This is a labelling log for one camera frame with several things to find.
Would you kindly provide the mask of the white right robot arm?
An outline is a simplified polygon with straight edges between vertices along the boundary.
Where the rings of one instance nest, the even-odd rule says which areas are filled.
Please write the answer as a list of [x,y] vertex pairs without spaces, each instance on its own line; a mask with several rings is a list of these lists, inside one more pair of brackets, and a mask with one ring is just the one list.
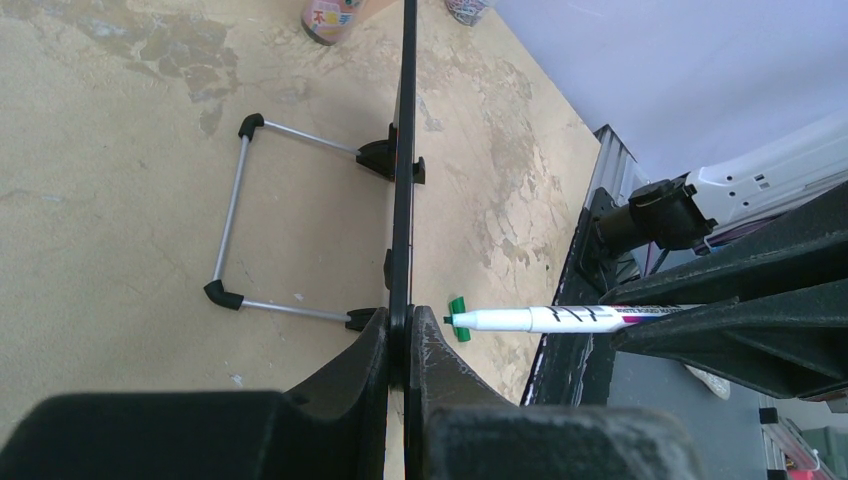
[[635,191],[595,228],[608,254],[649,242],[706,256],[613,288],[606,304],[681,311],[615,333],[619,352],[677,360],[782,399],[847,393],[847,116]]

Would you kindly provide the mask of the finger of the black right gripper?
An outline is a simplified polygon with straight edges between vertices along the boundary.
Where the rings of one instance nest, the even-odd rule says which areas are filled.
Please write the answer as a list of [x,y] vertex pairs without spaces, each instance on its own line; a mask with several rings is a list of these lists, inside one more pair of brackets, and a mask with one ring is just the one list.
[[726,246],[605,294],[602,305],[751,300],[847,278],[847,200],[817,198]]
[[821,399],[847,388],[847,282],[707,304],[626,327],[611,345],[772,397]]

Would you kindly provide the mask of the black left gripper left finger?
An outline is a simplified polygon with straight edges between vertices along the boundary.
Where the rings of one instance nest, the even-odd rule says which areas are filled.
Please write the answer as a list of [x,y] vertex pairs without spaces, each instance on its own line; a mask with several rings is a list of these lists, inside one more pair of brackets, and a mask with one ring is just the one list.
[[292,389],[80,393],[39,403],[1,451],[5,479],[378,479],[387,312]]

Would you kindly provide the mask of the white green whiteboard marker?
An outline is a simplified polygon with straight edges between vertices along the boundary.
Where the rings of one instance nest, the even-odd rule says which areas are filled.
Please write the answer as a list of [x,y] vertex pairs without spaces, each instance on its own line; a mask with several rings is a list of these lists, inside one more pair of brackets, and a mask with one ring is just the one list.
[[487,309],[451,314],[444,317],[443,322],[455,328],[489,332],[612,333],[631,325],[658,320],[661,317],[697,307],[701,307],[701,304]]

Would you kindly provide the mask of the white whiteboard black frame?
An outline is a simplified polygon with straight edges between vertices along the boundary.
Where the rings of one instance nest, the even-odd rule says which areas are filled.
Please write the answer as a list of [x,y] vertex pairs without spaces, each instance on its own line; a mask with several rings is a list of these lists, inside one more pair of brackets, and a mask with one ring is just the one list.
[[385,266],[389,291],[388,362],[390,386],[401,390],[406,375],[405,333],[410,305],[412,226],[414,206],[416,53],[418,2],[403,2],[401,69],[397,89],[394,200],[390,255]]

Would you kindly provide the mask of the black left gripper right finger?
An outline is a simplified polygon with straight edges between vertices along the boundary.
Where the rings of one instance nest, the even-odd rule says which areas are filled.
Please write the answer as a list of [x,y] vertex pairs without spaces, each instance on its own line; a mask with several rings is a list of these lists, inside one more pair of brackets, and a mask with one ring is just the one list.
[[703,479],[675,418],[640,408],[517,406],[446,342],[428,306],[406,324],[408,479]]

